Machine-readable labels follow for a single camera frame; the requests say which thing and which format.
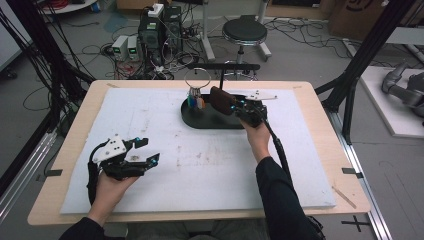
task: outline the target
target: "hand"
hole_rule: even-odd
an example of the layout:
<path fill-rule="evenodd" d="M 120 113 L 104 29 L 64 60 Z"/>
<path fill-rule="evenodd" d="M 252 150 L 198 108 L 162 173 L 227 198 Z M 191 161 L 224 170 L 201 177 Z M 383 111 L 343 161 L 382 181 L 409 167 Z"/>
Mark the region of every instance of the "hand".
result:
<path fill-rule="evenodd" d="M 97 184 L 96 200 L 91 206 L 88 218 L 103 226 L 115 206 L 121 201 L 125 191 L 137 179 L 138 177 L 131 177 L 118 181 L 102 172 Z"/>
<path fill-rule="evenodd" d="M 246 129 L 247 140 L 252 147 L 253 155 L 256 161 L 259 163 L 265 157 L 269 157 L 268 143 L 271 134 L 264 123 L 261 123 L 256 128 L 249 126 L 246 122 L 240 120 L 241 125 Z"/>

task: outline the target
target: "white board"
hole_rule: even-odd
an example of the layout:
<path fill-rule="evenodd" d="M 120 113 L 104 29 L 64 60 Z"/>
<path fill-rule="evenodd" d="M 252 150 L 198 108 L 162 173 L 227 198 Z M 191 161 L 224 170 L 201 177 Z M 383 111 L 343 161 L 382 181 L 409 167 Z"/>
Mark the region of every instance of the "white board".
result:
<path fill-rule="evenodd" d="M 392 70 L 393 68 L 368 67 L 362 74 L 362 83 L 393 136 L 424 138 L 424 118 L 415 115 L 399 98 L 381 90 L 384 77 Z M 423 70 L 405 69 L 397 85 L 406 88 L 409 77 L 422 72 Z"/>
<path fill-rule="evenodd" d="M 198 130 L 183 122 L 181 104 L 188 89 L 110 89 L 72 174 L 61 213 L 86 213 L 91 151 L 118 133 L 124 140 L 149 138 L 130 151 L 140 160 L 160 153 L 115 212 L 260 209 L 256 161 L 244 130 Z M 278 96 L 265 101 L 269 122 L 280 137 L 303 207 L 333 207 L 335 199 L 291 90 L 261 90 Z M 232 94 L 250 92 L 230 91 Z M 271 154 L 278 155 L 270 141 Z"/>

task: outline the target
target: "gray floor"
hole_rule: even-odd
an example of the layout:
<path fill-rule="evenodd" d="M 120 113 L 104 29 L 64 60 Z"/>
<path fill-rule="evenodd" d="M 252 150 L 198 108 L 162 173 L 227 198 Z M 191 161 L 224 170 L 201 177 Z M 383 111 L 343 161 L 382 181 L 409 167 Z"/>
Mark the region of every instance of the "gray floor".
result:
<path fill-rule="evenodd" d="M 81 53 L 83 48 L 89 45 L 101 46 L 110 43 L 112 38 L 116 38 L 120 34 L 136 33 L 136 26 L 138 25 L 138 15 L 122 15 L 110 12 L 93 14 L 82 10 L 62 15 L 60 18 L 63 22 L 71 24 L 99 23 L 85 27 L 64 26 L 65 34 L 76 53 Z M 211 35 L 220 35 L 220 24 L 223 22 L 223 18 L 210 20 L 210 29 L 217 27 L 218 30 Z M 296 42 L 292 38 L 303 41 L 299 30 L 288 32 L 292 31 L 288 27 L 282 30 L 287 31 L 287 35 L 276 30 L 268 33 L 266 43 L 273 56 L 267 62 L 263 61 L 263 57 L 257 49 L 245 49 L 245 60 L 261 65 L 261 69 L 258 71 L 260 80 L 308 81 L 314 87 L 318 87 L 338 77 L 349 64 L 350 59 L 347 58 L 347 51 L 340 42 L 330 41 L 329 43 L 337 49 L 339 55 L 345 58 L 339 57 L 333 48 L 316 48 Z M 308 35 L 306 30 L 306 27 L 304 27 L 303 33 L 309 42 L 319 40 L 318 37 Z M 321 35 L 322 39 L 331 37 L 327 34 L 326 23 L 310 25 L 308 31 L 311 35 Z M 217 62 L 235 58 L 236 46 L 219 38 L 211 38 L 211 44 Z M 411 65 L 416 65 L 415 59 L 398 48 L 400 47 L 387 45 L 380 51 L 376 59 L 392 65 L 408 59 Z M 85 52 L 96 51 L 96 48 L 90 47 L 85 50 Z M 83 63 L 86 63 L 87 69 L 97 79 L 111 79 L 110 74 L 108 75 L 112 71 L 109 60 L 102 56 L 96 57 L 84 54 L 78 56 Z M 373 64 L 387 65 L 379 62 Z M 29 62 L 24 57 L 20 57 L 12 64 L 12 67 L 18 73 L 18 78 L 10 80 L 2 77 L 0 81 L 0 109 L 2 113 L 0 126 L 3 133 L 0 138 L 1 174 L 13 161 L 46 114 L 46 110 L 30 111 L 22 106 L 26 96 L 42 87 L 42 84 L 37 81 Z M 176 79 L 182 79 L 185 71 L 176 73 Z M 325 99 L 326 95 L 327 93 L 319 97 Z M 46 91 L 41 90 L 31 95 L 26 105 L 33 109 L 46 107 Z M 62 139 L 59 138 L 58 143 L 55 144 L 57 145 L 55 146 L 56 149 L 61 141 Z M 423 174 L 421 174 L 422 169 L 424 169 L 424 162 L 422 161 L 424 141 L 392 137 L 361 84 L 358 84 L 355 100 L 352 141 L 393 239 L 424 239 L 424 201 L 422 201 L 424 190 L 421 187 L 424 180 Z M 26 221 L 42 187 L 42 181 L 37 181 L 36 178 L 38 174 L 42 173 L 47 160 L 55 151 L 53 149 L 49 157 L 45 159 L 14 208 L 0 225 L 1 239 L 57 239 L 68 227 L 33 227 L 29 226 Z M 360 222 L 369 222 L 365 215 L 357 215 L 356 217 Z M 354 217 L 352 215 L 317 216 L 317 218 L 323 223 L 324 232 L 328 239 L 375 238 L 371 227 L 367 225 L 361 225 L 358 229 L 353 224 L 342 224 L 342 221 L 353 222 Z M 208 225 L 208 223 L 190 224 L 193 229 Z"/>

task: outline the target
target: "person's right hand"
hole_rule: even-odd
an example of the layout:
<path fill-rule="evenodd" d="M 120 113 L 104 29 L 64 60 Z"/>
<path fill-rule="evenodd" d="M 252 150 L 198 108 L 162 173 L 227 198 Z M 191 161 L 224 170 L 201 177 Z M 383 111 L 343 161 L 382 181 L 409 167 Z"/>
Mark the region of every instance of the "person's right hand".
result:
<path fill-rule="evenodd" d="M 269 157 L 268 143 L 271 134 L 264 123 L 261 123 L 256 128 L 249 126 L 246 122 L 240 120 L 241 125 L 246 129 L 247 140 L 252 147 L 253 155 L 259 163 L 265 157 Z"/>

